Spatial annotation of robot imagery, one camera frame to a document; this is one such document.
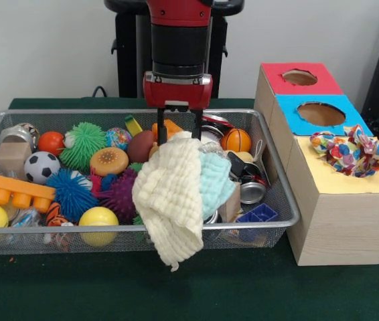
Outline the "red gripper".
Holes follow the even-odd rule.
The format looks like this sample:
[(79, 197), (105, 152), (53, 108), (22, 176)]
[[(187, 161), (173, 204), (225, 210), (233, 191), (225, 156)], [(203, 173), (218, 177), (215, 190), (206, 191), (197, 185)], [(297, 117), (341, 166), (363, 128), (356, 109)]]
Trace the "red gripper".
[(210, 74), (196, 78), (166, 78), (145, 72), (143, 93), (149, 107), (157, 109), (157, 144), (167, 142), (167, 128), (164, 123), (164, 111), (168, 106), (188, 107), (194, 115), (192, 138), (201, 139), (202, 116), (209, 106), (213, 80)]

